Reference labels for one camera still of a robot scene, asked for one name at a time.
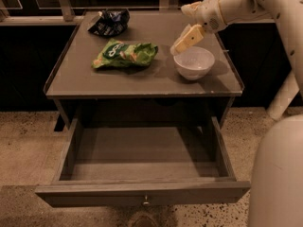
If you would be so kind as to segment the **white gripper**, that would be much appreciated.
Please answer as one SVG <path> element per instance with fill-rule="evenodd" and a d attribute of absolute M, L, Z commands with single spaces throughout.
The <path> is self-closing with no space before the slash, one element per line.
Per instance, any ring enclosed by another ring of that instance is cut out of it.
<path fill-rule="evenodd" d="M 193 17 L 199 25 L 187 25 L 179 38 L 170 48 L 173 56 L 179 55 L 200 42 L 205 32 L 217 33 L 227 27 L 224 21 L 220 0 L 203 0 L 181 6 L 181 11 L 188 17 Z"/>

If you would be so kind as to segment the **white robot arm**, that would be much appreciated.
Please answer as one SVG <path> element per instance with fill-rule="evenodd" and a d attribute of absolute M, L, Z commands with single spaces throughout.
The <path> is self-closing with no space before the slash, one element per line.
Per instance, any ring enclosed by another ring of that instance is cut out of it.
<path fill-rule="evenodd" d="M 270 19 L 283 44 L 286 69 L 268 67 L 262 81 L 273 87 L 272 106 L 284 113 L 302 93 L 302 0 L 202 0 L 181 6 L 195 21 L 170 52 L 178 55 L 216 33 L 243 21 Z M 303 115 L 279 120 L 261 139 L 253 166 L 248 227 L 303 227 Z"/>

